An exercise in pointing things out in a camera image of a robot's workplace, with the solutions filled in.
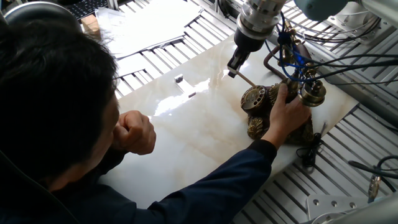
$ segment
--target dark jacket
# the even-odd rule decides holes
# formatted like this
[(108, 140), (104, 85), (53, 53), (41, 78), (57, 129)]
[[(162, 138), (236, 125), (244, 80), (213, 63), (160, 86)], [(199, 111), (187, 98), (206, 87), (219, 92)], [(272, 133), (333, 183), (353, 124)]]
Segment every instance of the dark jacket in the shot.
[[(228, 224), (268, 179), (275, 156), (271, 143), (254, 141), (202, 180), (148, 209), (138, 209), (111, 187), (96, 183), (124, 157), (124, 153), (110, 150), (98, 167), (54, 195), (81, 224)], [(73, 223), (65, 210), (54, 205), (53, 210), (38, 208), (30, 214), (34, 215), (0, 208), (0, 224)]]

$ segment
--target work table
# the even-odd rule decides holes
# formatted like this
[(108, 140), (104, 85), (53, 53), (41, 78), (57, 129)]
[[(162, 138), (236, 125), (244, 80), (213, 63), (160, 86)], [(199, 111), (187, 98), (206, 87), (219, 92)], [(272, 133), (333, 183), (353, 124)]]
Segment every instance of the work table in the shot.
[[(103, 183), (137, 202), (139, 208), (147, 208), (198, 181), (250, 145), (248, 116), (240, 101), (251, 86), (239, 77), (229, 77), (226, 69), (235, 47), (231, 36), (119, 100), (121, 113), (139, 110), (149, 116), (157, 142), (152, 154), (127, 154), (101, 179)], [(240, 69), (257, 85), (280, 82), (262, 64), (267, 54), (263, 46)], [(273, 59), (270, 64), (277, 67)], [(189, 98), (175, 84), (174, 78), (180, 74), (195, 88), (195, 96)], [(337, 87), (324, 85), (326, 100), (312, 109), (314, 133), (324, 122), (328, 124), (326, 131), (330, 130), (357, 104)], [(296, 160), (298, 147), (283, 145), (279, 149), (271, 176)]]

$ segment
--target metal rod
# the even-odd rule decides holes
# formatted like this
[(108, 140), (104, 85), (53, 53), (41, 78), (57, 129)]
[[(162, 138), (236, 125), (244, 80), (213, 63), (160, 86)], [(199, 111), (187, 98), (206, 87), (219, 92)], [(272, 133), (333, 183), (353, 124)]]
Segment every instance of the metal rod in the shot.
[(246, 78), (240, 71), (236, 71), (236, 74), (239, 75), (241, 78), (243, 78), (243, 80), (246, 81), (248, 84), (253, 86), (253, 88), (255, 88), (257, 86), (252, 81), (250, 81), (250, 79)]

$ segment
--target white paper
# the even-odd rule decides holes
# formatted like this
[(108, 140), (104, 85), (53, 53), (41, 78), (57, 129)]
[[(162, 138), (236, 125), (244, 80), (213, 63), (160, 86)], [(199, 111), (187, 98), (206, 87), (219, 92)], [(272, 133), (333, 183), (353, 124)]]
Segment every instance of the white paper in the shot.
[(134, 14), (99, 8), (96, 16), (101, 38), (121, 58), (166, 44), (184, 35), (184, 27), (202, 8), (181, 0), (153, 0)]
[(148, 62), (140, 54), (130, 55), (128, 57), (116, 60), (118, 70), (116, 71), (117, 76), (123, 76), (132, 74), (144, 70)]

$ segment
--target copper pipe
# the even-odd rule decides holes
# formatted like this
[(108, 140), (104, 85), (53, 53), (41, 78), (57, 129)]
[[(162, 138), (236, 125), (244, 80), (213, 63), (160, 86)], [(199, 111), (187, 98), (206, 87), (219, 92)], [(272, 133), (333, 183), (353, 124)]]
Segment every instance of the copper pipe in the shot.
[(285, 79), (286, 76), (282, 74), (282, 72), (278, 71), (278, 69), (274, 68), (269, 64), (269, 60), (272, 58), (272, 55), (275, 55), (279, 51), (279, 45), (277, 45), (273, 50), (272, 53), (269, 53), (266, 58), (264, 59), (264, 66), (272, 71), (275, 75), (277, 75), (281, 79)]

